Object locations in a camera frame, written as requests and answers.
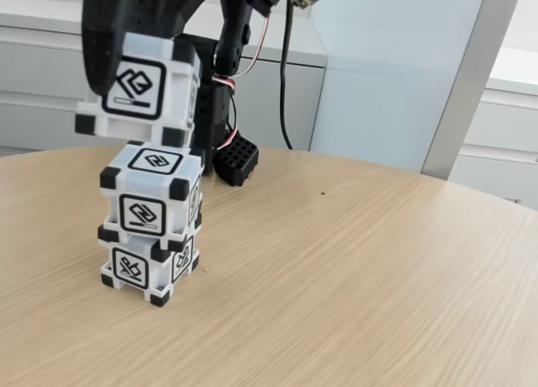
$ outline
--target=stacked cubes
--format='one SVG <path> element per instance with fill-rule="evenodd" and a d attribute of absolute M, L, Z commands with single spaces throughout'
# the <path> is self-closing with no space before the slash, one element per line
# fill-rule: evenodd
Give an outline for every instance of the stacked cubes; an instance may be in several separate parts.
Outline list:
<path fill-rule="evenodd" d="M 109 252 L 101 278 L 142 289 L 157 306 L 198 265 L 205 159 L 189 146 L 199 68 L 188 44 L 127 34 L 110 92 L 79 103 L 76 116 L 77 133 L 131 140 L 101 172 L 109 205 L 98 229 Z"/>

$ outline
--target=table surface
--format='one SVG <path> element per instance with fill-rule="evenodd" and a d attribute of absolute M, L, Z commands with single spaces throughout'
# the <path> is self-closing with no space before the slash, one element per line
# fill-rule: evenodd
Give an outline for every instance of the table surface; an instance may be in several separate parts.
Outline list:
<path fill-rule="evenodd" d="M 537 213 L 263 150 L 243 188 L 205 178 L 200 265 L 159 309 L 100 281 L 118 151 L 0 158 L 0 384 L 538 385 Z"/>

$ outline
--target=white cube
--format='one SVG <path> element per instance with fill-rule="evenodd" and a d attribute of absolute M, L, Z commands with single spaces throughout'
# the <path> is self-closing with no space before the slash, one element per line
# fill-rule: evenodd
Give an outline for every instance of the white cube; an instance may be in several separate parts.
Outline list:
<path fill-rule="evenodd" d="M 104 97 L 90 92 L 77 105 L 75 131 L 189 146 L 200 66 L 193 45 L 128 33 L 112 88 Z"/>
<path fill-rule="evenodd" d="M 126 244 L 100 241 L 109 251 L 109 260 L 101 268 L 104 284 L 121 289 L 130 284 L 144 291 L 144 298 L 162 307 L 173 295 L 174 284 L 198 265 L 194 249 L 197 231 L 189 232 L 181 251 L 161 250 L 158 241 L 134 236 Z"/>
<path fill-rule="evenodd" d="M 203 153 L 131 141 L 101 172 L 108 197 L 105 241 L 131 236 L 159 239 L 161 249 L 182 249 L 189 228 L 199 230 Z"/>

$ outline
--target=wall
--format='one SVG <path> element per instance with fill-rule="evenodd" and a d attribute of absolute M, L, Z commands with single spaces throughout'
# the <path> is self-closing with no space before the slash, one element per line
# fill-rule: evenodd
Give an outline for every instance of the wall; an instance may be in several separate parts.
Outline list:
<path fill-rule="evenodd" d="M 520 0 L 504 46 L 538 51 L 538 0 Z"/>
<path fill-rule="evenodd" d="M 316 4 L 330 58 L 312 150 L 420 171 L 481 3 Z"/>

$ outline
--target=white cabinet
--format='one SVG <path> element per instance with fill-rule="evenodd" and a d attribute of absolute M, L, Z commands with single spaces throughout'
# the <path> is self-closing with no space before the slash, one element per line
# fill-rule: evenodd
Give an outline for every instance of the white cabinet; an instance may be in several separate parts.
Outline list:
<path fill-rule="evenodd" d="M 486 90 L 450 181 L 538 209 L 538 97 Z"/>

